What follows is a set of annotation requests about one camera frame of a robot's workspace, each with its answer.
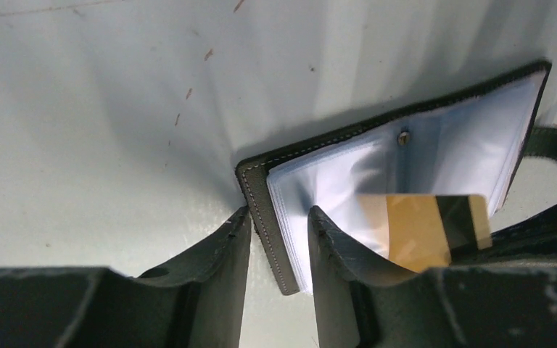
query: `white stitching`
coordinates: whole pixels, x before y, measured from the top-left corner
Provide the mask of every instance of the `white stitching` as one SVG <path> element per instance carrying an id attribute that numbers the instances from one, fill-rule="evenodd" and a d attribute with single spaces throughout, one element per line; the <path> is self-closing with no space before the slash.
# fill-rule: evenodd
<path id="1" fill-rule="evenodd" d="M 529 73 L 525 73 L 525 74 L 524 74 L 523 76 L 521 76 L 520 78 L 525 78 L 525 77 L 527 77 L 529 74 L 534 74 L 534 73 L 539 72 L 539 71 L 545 71 L 545 69 L 543 69 L 543 70 L 541 70 L 541 69 L 533 70 L 533 71 L 531 71 L 531 72 L 529 72 Z M 467 96 L 467 97 L 463 97 L 463 98 L 454 98 L 454 99 L 451 99 L 451 100 L 449 100 L 449 101 L 448 101 L 448 100 L 443 100 L 443 101 L 441 101 L 441 102 L 439 102 L 439 103 L 433 104 L 432 106 L 430 106 L 430 105 L 424 105 L 424 106 L 422 106 L 422 107 L 419 107 L 418 109 L 415 109 L 415 110 L 413 110 L 413 111 L 410 111 L 408 114 L 398 113 L 398 114 L 396 114 L 396 115 L 393 116 L 393 117 L 389 117 L 389 119 L 387 119 L 387 120 L 382 120 L 382 121 L 380 121 L 380 122 L 373 123 L 373 124 L 370 125 L 370 126 L 362 127 L 361 129 L 358 129 L 358 130 L 356 130 L 355 132 L 352 132 L 352 133 L 350 133 L 350 134 L 347 134 L 347 135 L 344 135 L 344 136 L 340 136 L 340 137 L 338 137 L 338 138 L 333 138 L 333 139 L 330 140 L 330 141 L 325 141 L 325 142 L 323 142 L 323 143 L 317 144 L 317 145 L 315 145 L 315 146 L 308 147 L 307 149 L 303 149 L 303 150 L 299 150 L 299 151 L 297 151 L 297 152 L 293 152 L 293 153 L 291 153 L 291 154 L 285 154 L 285 155 L 283 155 L 283 156 L 273 158 L 273 159 L 271 159 L 271 160 L 269 160 L 269 161 L 260 163 L 260 164 L 258 164 L 258 165 L 254 165 L 254 166 L 252 166 L 252 167 L 248 167 L 247 169 L 243 170 L 243 171 L 242 171 L 242 179 L 244 180 L 244 185 L 247 187 L 247 191 L 249 192 L 249 196 L 251 197 L 251 202 L 253 203 L 253 207 L 255 208 L 255 214 L 257 215 L 257 218 L 258 218 L 259 221 L 260 221 L 261 228 L 262 228 L 262 232 L 263 232 L 263 235 L 264 235 L 264 237 L 265 237 L 265 240 L 268 242 L 268 248 L 270 249 L 270 254 L 272 255 L 272 260 L 274 261 L 274 265 L 275 265 L 275 267 L 276 267 L 276 271 L 277 271 L 277 273 L 278 273 L 278 277 L 279 277 L 280 280 L 281 280 L 281 286 L 283 287 L 283 290 L 285 291 L 285 293 L 286 293 L 286 294 L 289 294 L 289 292 L 287 291 L 287 287 L 286 287 L 286 284 L 285 284 L 285 280 L 284 280 L 284 278 L 283 278 L 283 273 L 281 272 L 281 268 L 279 267 L 279 262 L 276 260 L 276 255 L 274 254 L 274 250 L 273 250 L 273 248 L 272 248 L 272 243 L 270 242 L 270 237 L 268 237 L 268 231 L 267 231 L 266 228 L 265 228 L 265 225 L 264 225 L 264 223 L 263 223 L 263 219 L 261 218 L 261 214 L 259 213 L 259 209 L 257 208 L 257 203 L 255 202 L 255 197 L 253 196 L 253 192 L 251 191 L 251 188 L 250 188 L 250 186 L 249 186 L 249 181 L 247 180 L 246 173 L 247 173 L 249 170 L 255 169 L 255 168 L 257 168 L 257 167 L 261 167 L 262 165 L 267 165 L 268 163 L 272 163 L 272 162 L 275 162 L 275 161 L 283 160 L 283 159 L 285 159 L 285 158 L 293 157 L 293 156 L 295 156 L 295 155 L 297 155 L 297 154 L 301 154 L 301 153 L 303 153 L 303 152 L 312 151 L 312 150 L 318 149 L 318 148 L 320 148 L 320 147 L 322 147 L 322 146 L 325 146 L 325 145 L 335 144 L 336 142 L 338 142 L 338 141 L 340 141 L 340 140 L 342 140 L 342 139 L 345 139 L 345 140 L 346 140 L 346 139 L 348 139 L 348 138 L 352 138 L 353 136 L 356 136 L 356 135 L 358 135 L 358 134 L 361 134 L 361 133 L 364 133 L 364 132 L 366 132 L 366 131 L 369 131 L 369 130 L 372 129 L 372 128 L 379 127 L 380 125 L 383 125 L 383 124 L 385 124 L 385 123 L 389 123 L 389 122 L 391 122 L 391 121 L 393 121 L 393 120 L 396 120 L 396 119 L 398 119 L 398 118 L 401 118 L 402 116 L 414 115 L 414 114 L 419 113 L 419 112 L 430 111 L 430 110 L 436 109 L 436 108 L 438 108 L 438 107 L 449 106 L 449 105 L 451 105 L 451 104 L 455 104 L 455 103 L 461 102 L 461 101 L 463 101 L 463 100 L 467 100 L 467 99 L 470 99 L 470 98 L 475 98 L 475 97 L 478 97 L 478 96 L 487 94 L 487 93 L 489 93 L 489 92 L 491 92 L 491 91 L 493 91 L 493 90 L 495 90 L 495 89 L 498 89 L 498 88 L 501 88 L 501 87 L 503 87 L 503 86 L 506 86 L 506 85 L 508 85 L 508 84 L 510 84 L 510 83 L 513 83 L 513 82 L 517 81 L 517 80 L 520 79 L 520 78 L 514 78 L 514 79 L 511 79 L 511 80 L 509 80 L 509 81 L 506 81 L 505 83 L 496 83 L 496 84 L 494 84 L 494 85 L 490 85 L 490 86 L 488 86 L 488 88 L 483 88 L 482 91 L 481 91 L 481 93 L 479 93 L 478 95 L 471 95 L 471 96 Z"/>

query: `stitching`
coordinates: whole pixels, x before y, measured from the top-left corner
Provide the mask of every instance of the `stitching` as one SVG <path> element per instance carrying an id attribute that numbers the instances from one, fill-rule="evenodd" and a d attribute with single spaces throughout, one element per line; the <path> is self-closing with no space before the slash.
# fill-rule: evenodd
<path id="1" fill-rule="evenodd" d="M 268 243 L 268 248 L 270 249 L 270 254 L 271 254 L 271 256 L 272 256 L 272 260 L 274 261 L 274 266 L 276 267 L 276 271 L 277 271 L 277 273 L 278 273 L 278 277 L 279 277 L 279 280 L 280 280 L 280 282 L 281 282 L 281 287 L 283 288 L 284 292 L 285 292 L 286 294 L 291 293 L 291 291 L 287 291 L 287 287 L 286 287 L 286 284 L 285 284 L 285 279 L 283 278 L 283 273 L 281 272 L 281 268 L 280 268 L 280 266 L 279 266 L 279 262 L 278 262 L 278 260 L 276 259 L 276 255 L 274 254 L 274 249 L 273 249 L 273 247 L 272 247 L 272 243 L 270 242 L 270 237 L 268 236 L 268 230 L 266 229 L 266 227 L 265 227 L 265 225 L 264 225 L 264 223 L 263 223 L 263 219 L 261 218 L 261 214 L 260 214 L 259 208 L 257 207 L 257 203 L 255 202 L 255 196 L 253 196 L 252 190 L 251 190 L 251 188 L 250 188 L 250 186 L 249 186 L 249 181 L 247 180 L 247 172 L 248 172 L 249 170 L 253 170 L 253 169 L 255 169 L 255 168 L 261 167 L 262 165 L 267 165 L 268 163 L 272 163 L 272 162 L 284 160 L 284 159 L 286 159 L 286 158 L 293 157 L 293 156 L 295 156 L 295 155 L 297 155 L 297 154 L 301 154 L 301 153 L 303 153 L 303 152 L 313 151 L 313 150 L 318 149 L 318 148 L 320 148 L 320 147 L 322 147 L 322 146 L 332 145 L 332 144 L 335 144 L 335 143 L 337 143 L 337 142 L 339 142 L 339 141 L 341 141 L 341 140 L 343 140 L 343 139 L 344 139 L 344 140 L 347 140 L 347 139 L 349 139 L 349 138 L 352 138 L 353 136 L 356 136 L 356 135 L 358 135 L 358 134 L 362 134 L 362 133 L 364 133 L 364 132 L 366 132 L 366 131 L 369 131 L 370 129 L 373 129 L 373 128 L 375 128 L 375 127 L 379 127 L 380 125 L 383 125 L 383 124 L 385 124 L 385 123 L 389 123 L 389 122 L 391 122 L 391 121 L 393 121 L 393 120 L 396 120 L 396 119 L 401 118 L 401 117 L 404 117 L 404 116 L 414 115 L 414 114 L 417 114 L 417 113 L 420 113 L 420 112 L 431 111 L 431 110 L 433 110 L 433 109 L 436 109 L 436 108 L 439 108 L 439 107 L 443 107 L 443 106 L 448 107 L 448 106 L 450 106 L 450 105 L 452 105 L 452 104 L 455 104 L 455 103 L 458 103 L 458 102 L 461 102 L 461 101 L 467 100 L 467 99 L 479 98 L 479 97 L 482 96 L 482 95 L 485 95 L 485 94 L 488 94 L 488 93 L 491 92 L 491 91 L 494 91 L 495 89 L 498 89 L 498 88 L 507 86 L 507 85 L 509 85 L 509 84 L 511 84 L 511 83 L 513 83 L 513 82 L 515 82 L 515 81 L 517 81 L 517 80 L 522 79 L 522 78 L 526 78 L 526 77 L 527 77 L 528 75 L 530 75 L 530 74 L 534 74 L 534 73 L 542 72 L 542 71 L 545 72 L 545 71 L 546 71 L 545 68 L 544 68 L 544 69 L 541 69 L 541 68 L 539 67 L 539 68 L 536 68 L 536 69 L 532 69 L 532 70 L 530 70 L 529 72 L 523 72 L 523 75 L 520 75 L 520 76 L 518 76 L 518 77 L 516 77 L 516 78 L 509 78 L 508 80 L 501 81 L 501 82 L 499 82 L 499 83 L 494 83 L 494 84 L 488 85 L 488 86 L 486 86 L 486 87 L 484 87 L 484 88 L 481 88 L 481 90 L 479 91 L 479 93 L 478 93 L 478 92 L 474 92 L 472 95 L 468 95 L 468 96 L 457 96 L 457 97 L 454 97 L 454 98 L 452 98 L 452 99 L 444 99 L 443 97 L 441 97 L 441 99 L 443 99 L 443 100 L 439 100 L 439 101 L 438 101 L 437 103 L 435 103 L 435 104 L 427 104 L 426 102 L 424 102 L 420 107 L 417 107 L 417 108 L 415 108 L 415 109 L 409 109 L 409 107 L 406 107 L 407 110 L 405 110 L 405 111 L 403 111 L 403 112 L 398 112 L 396 115 L 394 115 L 394 116 L 392 116 L 392 117 L 388 117 L 387 119 L 379 120 L 379 121 L 376 121 L 376 122 L 374 122 L 374 123 L 372 123 L 372 124 L 370 124 L 370 125 L 363 126 L 362 128 L 360 128 L 360 129 L 358 129 L 358 130 L 356 130 L 356 131 L 354 131 L 354 132 L 352 132 L 352 133 L 349 133 L 349 134 L 346 134 L 346 135 L 343 135 L 343 136 L 339 136 L 339 137 L 333 138 L 333 139 L 330 140 L 330 141 L 324 141 L 323 143 L 317 144 L 317 145 L 315 145 L 315 146 L 310 146 L 310 147 L 308 147 L 308 148 L 306 148 L 306 149 L 303 149 L 303 150 L 299 150 L 299 151 L 296 151 L 296 152 L 292 152 L 291 154 L 285 154 L 285 155 L 280 156 L 280 157 L 275 157 L 275 158 L 270 159 L 270 160 L 268 160 L 268 161 L 266 161 L 266 162 L 262 162 L 262 163 L 260 163 L 260 164 L 258 164 L 258 165 L 253 165 L 252 167 L 248 167 L 248 168 L 246 168 L 245 170 L 243 170 L 243 171 L 242 171 L 242 179 L 243 179 L 243 181 L 244 181 L 244 185 L 247 187 L 247 191 L 248 191 L 248 193 L 249 193 L 249 196 L 251 197 L 251 203 L 253 203 L 253 207 L 255 208 L 255 214 L 257 215 L 257 218 L 258 218 L 259 221 L 260 221 L 261 229 L 262 229 L 263 235 L 264 235 L 264 237 L 265 237 L 266 242 Z"/>

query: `black stripe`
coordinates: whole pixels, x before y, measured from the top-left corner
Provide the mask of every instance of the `black stripe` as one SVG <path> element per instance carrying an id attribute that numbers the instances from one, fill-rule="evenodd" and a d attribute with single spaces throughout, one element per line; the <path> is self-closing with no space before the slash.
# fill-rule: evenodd
<path id="1" fill-rule="evenodd" d="M 469 197 L 437 196 L 437 204 L 452 258 L 456 256 L 455 251 L 458 248 L 460 254 L 476 252 L 477 237 Z"/>

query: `open wallet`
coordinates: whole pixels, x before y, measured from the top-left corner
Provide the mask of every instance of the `open wallet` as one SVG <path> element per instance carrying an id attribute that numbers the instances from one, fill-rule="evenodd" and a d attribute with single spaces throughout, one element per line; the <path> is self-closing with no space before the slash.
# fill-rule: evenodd
<path id="1" fill-rule="evenodd" d="M 379 197 L 478 195 L 488 217 L 500 209 L 522 157 L 557 161 L 557 128 L 534 127 L 550 68 L 533 62 L 241 161 L 236 176 L 281 293 L 313 292 L 313 206 L 386 258 L 388 229 L 370 213 L 387 211 Z"/>

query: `leather border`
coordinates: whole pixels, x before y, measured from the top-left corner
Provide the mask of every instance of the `leather border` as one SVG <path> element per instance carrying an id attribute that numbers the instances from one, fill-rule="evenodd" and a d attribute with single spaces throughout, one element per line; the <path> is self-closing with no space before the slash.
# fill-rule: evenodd
<path id="1" fill-rule="evenodd" d="M 528 142 L 529 135 L 534 125 L 535 116 L 537 115 L 541 96 L 543 94 L 551 67 L 552 64 L 550 62 L 546 60 L 538 60 L 511 72 L 489 79 L 483 83 L 478 83 L 461 91 L 451 93 L 447 96 L 419 102 L 407 107 L 401 107 L 359 123 L 354 123 L 319 136 L 314 136 L 312 138 L 298 141 L 297 143 L 283 146 L 279 149 L 242 160 L 236 166 L 236 177 L 238 178 L 244 198 L 247 200 L 247 204 L 251 209 L 255 230 L 260 236 L 263 248 L 274 274 L 274 278 L 276 279 L 281 293 L 283 295 L 291 295 L 297 293 L 300 289 L 298 288 L 291 262 L 289 261 L 289 256 L 279 228 L 279 222 L 277 221 L 268 185 L 266 183 L 266 178 L 268 177 L 270 169 L 293 158 L 297 158 L 324 146 L 345 141 L 353 136 L 360 135 L 370 129 L 379 127 L 380 125 L 397 120 L 401 117 L 407 117 L 419 112 L 430 111 L 439 107 L 450 106 L 461 102 L 464 99 L 483 96 L 508 83 L 514 82 L 515 80 L 520 80 L 533 73 L 544 71 L 545 78 L 541 84 L 539 94 L 537 95 L 535 106 L 533 107 L 533 113 L 527 129 L 527 136 L 521 146 L 521 153 L 511 176 L 511 181 L 513 181 L 513 177 L 516 174 L 521 158 L 524 155 L 524 145 Z"/>

